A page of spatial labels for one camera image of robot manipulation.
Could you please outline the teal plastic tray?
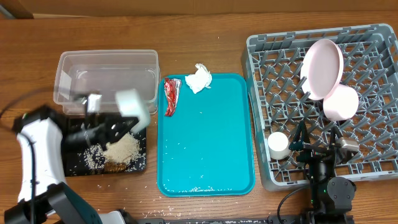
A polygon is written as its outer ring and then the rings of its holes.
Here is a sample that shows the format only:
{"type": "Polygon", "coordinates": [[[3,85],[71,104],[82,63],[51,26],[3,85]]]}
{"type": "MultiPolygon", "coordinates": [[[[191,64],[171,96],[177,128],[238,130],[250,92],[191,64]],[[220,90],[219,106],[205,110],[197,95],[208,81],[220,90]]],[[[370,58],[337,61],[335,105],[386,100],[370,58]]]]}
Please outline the teal plastic tray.
{"type": "Polygon", "coordinates": [[[194,94],[182,84],[177,108],[166,116],[159,85],[157,185],[168,197],[248,194],[255,184],[251,116],[245,79],[216,73],[194,94]]]}

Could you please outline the white paper cup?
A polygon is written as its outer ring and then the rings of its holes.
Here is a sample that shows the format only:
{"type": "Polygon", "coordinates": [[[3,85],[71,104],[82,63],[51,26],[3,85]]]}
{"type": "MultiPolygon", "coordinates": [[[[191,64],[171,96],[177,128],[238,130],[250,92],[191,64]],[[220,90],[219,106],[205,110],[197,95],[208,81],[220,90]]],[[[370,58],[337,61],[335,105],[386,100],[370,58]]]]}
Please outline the white paper cup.
{"type": "Polygon", "coordinates": [[[289,139],[282,132],[272,133],[268,139],[269,154],[272,159],[280,160],[286,158],[289,153],[289,139]]]}

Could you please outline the metal bowl with food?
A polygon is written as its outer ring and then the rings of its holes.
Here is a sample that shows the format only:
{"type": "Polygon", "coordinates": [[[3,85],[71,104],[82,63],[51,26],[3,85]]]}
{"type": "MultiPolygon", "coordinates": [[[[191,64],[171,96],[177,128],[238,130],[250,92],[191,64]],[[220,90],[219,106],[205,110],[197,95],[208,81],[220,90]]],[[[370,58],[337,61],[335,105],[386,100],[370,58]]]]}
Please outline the metal bowl with food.
{"type": "Polygon", "coordinates": [[[122,117],[138,119],[138,123],[131,128],[132,133],[137,134],[150,124],[149,110],[136,89],[117,91],[115,99],[122,117]]]}

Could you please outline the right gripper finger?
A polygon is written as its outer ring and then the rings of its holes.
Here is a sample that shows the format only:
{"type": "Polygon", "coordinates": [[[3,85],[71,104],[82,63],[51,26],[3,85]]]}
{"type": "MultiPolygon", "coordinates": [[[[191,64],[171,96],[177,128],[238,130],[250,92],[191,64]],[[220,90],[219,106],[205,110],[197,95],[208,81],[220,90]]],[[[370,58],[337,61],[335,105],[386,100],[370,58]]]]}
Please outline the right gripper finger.
{"type": "Polygon", "coordinates": [[[302,151],[304,145],[310,144],[310,138],[305,125],[305,121],[301,120],[297,126],[296,133],[293,137],[292,142],[289,144],[289,149],[291,151],[302,151]]]}
{"type": "Polygon", "coordinates": [[[337,126],[334,126],[330,130],[330,141],[329,148],[330,149],[338,149],[340,147],[340,143],[338,142],[339,138],[342,137],[341,131],[337,126]]]}

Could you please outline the black waste bin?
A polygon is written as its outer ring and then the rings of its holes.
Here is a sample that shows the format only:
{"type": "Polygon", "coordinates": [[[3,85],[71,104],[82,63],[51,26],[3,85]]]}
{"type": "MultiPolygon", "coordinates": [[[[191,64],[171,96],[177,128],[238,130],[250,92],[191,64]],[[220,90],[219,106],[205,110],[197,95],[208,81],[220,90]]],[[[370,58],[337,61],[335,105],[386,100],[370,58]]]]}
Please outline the black waste bin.
{"type": "MultiPolygon", "coordinates": [[[[97,126],[100,124],[104,124],[106,120],[114,117],[122,117],[117,114],[100,114],[100,115],[93,115],[87,118],[83,117],[72,117],[67,119],[67,129],[70,126],[84,124],[85,128],[89,128],[90,126],[97,126]]],[[[128,132],[132,134],[136,139],[140,141],[140,146],[143,148],[144,152],[146,153],[146,129],[138,132],[137,134],[132,133],[131,131],[128,132]]],[[[96,174],[112,174],[112,173],[95,173],[92,170],[89,170],[85,165],[83,159],[83,153],[86,149],[64,149],[63,148],[63,140],[61,146],[61,153],[62,153],[62,161],[63,161],[63,168],[65,175],[67,177],[71,176],[81,176],[81,175],[96,175],[96,174]]],[[[146,168],[146,161],[145,167],[139,169],[138,171],[143,171],[146,168]]]]}

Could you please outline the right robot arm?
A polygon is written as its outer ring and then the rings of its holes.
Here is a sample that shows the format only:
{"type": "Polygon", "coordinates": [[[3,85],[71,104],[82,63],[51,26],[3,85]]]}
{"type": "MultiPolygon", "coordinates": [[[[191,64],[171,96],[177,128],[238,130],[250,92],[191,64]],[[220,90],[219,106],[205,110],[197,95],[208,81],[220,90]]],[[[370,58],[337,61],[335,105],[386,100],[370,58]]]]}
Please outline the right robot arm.
{"type": "Polygon", "coordinates": [[[291,223],[353,223],[353,217],[346,213],[352,209],[356,185],[347,178],[338,177],[335,169],[359,153],[359,143],[344,137],[334,126],[330,131],[329,145],[311,144],[302,120],[289,149],[298,152],[296,161],[303,164],[303,175],[309,181],[300,190],[310,189],[312,204],[312,208],[304,210],[291,223]]]}

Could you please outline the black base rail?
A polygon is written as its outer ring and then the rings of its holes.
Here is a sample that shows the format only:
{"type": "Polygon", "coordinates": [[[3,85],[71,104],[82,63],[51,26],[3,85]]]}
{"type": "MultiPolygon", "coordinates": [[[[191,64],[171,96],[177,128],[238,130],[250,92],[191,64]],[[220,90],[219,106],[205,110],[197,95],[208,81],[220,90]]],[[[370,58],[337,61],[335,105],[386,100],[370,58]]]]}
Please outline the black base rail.
{"type": "MultiPolygon", "coordinates": [[[[286,224],[304,224],[304,223],[320,223],[320,224],[355,224],[351,215],[344,218],[331,217],[330,219],[312,219],[309,220],[305,215],[283,215],[281,216],[283,223],[286,224]]],[[[133,218],[127,214],[127,223],[138,224],[279,224],[277,215],[270,215],[267,218],[210,218],[210,219],[179,219],[165,220],[163,218],[133,218]]]]}

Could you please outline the clear plastic bin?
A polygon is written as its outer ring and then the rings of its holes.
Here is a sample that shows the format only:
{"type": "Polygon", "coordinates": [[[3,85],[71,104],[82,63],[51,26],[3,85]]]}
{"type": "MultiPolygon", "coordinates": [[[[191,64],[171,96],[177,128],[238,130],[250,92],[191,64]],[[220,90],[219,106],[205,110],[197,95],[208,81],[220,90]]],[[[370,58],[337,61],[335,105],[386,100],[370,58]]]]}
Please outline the clear plastic bin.
{"type": "Polygon", "coordinates": [[[115,93],[136,89],[149,113],[157,112],[160,82],[159,56],[155,50],[78,50],[61,54],[54,82],[54,103],[65,114],[83,114],[76,93],[102,95],[101,111],[118,110],[115,93]]]}

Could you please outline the small white pink bowl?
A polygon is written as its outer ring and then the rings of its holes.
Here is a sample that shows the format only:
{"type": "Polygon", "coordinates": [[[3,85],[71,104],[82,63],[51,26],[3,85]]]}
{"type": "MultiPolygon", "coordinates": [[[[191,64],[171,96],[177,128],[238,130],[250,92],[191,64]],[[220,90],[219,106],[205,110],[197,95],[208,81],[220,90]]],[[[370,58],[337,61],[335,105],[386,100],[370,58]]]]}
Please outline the small white pink bowl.
{"type": "Polygon", "coordinates": [[[323,112],[330,121],[351,119],[357,112],[359,96],[354,88],[339,84],[334,92],[323,100],[323,112]]]}

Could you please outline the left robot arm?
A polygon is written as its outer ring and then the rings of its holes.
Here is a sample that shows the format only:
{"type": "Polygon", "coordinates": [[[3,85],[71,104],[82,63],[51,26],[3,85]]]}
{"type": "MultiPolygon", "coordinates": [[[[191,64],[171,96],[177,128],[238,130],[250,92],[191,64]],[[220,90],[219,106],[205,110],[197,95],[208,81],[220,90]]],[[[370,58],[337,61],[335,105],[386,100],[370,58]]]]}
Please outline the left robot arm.
{"type": "Polygon", "coordinates": [[[66,183],[62,150],[116,143],[138,123],[136,117],[101,114],[68,118],[43,105],[14,120],[22,149],[18,203],[4,212],[5,223],[43,223],[57,214],[59,223],[135,223],[125,210],[99,214],[66,183]]]}

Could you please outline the white napkin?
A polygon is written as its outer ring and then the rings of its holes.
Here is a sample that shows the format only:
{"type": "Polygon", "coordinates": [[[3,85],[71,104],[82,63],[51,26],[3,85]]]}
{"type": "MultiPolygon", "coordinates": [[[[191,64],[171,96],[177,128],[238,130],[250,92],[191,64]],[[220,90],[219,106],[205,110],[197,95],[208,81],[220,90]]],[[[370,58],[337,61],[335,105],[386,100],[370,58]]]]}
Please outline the white napkin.
{"type": "Polygon", "coordinates": [[[197,63],[195,67],[197,68],[197,71],[194,74],[187,75],[185,77],[185,82],[189,86],[191,91],[194,94],[197,94],[204,88],[210,88],[212,75],[201,63],[197,63]]]}

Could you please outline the red foil wrapper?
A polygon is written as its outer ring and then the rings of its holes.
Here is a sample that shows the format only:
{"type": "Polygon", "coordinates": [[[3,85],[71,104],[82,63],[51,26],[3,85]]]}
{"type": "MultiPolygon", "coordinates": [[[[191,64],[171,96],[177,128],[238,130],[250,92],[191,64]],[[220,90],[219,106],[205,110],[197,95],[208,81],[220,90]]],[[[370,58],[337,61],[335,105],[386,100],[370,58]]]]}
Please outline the red foil wrapper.
{"type": "Polygon", "coordinates": [[[167,99],[167,109],[165,112],[166,116],[171,117],[175,113],[181,86],[182,86],[181,79],[165,78],[164,91],[165,91],[165,97],[167,99]]]}

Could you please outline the grey dish rack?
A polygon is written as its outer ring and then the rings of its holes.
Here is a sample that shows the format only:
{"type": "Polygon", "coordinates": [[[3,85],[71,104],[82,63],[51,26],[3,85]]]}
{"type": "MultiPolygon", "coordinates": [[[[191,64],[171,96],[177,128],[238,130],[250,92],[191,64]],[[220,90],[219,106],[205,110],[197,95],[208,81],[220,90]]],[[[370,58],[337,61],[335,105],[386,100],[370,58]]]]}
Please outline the grey dish rack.
{"type": "Polygon", "coordinates": [[[352,181],[397,177],[397,36],[388,24],[258,34],[248,37],[242,56],[254,117],[255,143],[263,187],[293,190],[306,184],[297,153],[271,158],[267,138],[289,138],[304,121],[310,142],[327,146],[331,130],[359,143],[359,152],[336,166],[336,175],[352,181]],[[300,70],[307,50],[320,39],[332,40],[343,54],[342,84],[359,96],[356,114],[330,121],[322,104],[302,90],[300,70]]]}

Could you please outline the large white plate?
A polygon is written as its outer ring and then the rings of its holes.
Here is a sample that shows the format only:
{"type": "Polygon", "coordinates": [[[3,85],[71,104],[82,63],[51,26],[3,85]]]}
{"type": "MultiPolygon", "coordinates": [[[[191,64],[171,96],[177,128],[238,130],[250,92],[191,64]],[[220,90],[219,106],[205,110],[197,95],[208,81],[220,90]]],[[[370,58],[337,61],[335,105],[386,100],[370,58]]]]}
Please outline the large white plate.
{"type": "Polygon", "coordinates": [[[300,69],[301,88],[311,100],[329,97],[343,74],[343,54],[330,39],[316,41],[306,52],[300,69]]]}

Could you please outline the pile of rice waste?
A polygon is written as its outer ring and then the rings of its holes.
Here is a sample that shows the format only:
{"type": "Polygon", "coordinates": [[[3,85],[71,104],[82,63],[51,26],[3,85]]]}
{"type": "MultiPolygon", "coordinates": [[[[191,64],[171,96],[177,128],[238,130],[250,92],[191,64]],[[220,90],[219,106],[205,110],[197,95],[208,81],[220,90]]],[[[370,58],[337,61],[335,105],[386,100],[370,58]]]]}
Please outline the pile of rice waste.
{"type": "Polygon", "coordinates": [[[87,168],[95,173],[132,172],[145,167],[146,153],[140,141],[127,133],[104,148],[99,144],[92,145],[84,151],[83,159],[87,168]]]}

